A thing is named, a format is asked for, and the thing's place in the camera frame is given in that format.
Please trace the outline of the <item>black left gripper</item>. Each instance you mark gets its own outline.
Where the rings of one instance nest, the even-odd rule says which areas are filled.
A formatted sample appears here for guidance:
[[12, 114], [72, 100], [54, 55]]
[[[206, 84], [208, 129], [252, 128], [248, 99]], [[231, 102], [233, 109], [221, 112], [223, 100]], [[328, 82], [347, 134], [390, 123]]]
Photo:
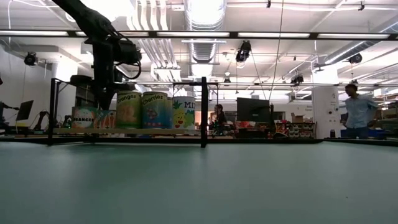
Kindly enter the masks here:
[[73, 75], [70, 83], [76, 86], [89, 86], [98, 108], [109, 109], [115, 91], [134, 89], [132, 85], [119, 81], [115, 75], [115, 67], [121, 64], [136, 65], [136, 45], [126, 39], [88, 39], [85, 43], [91, 44], [93, 48], [94, 77]]

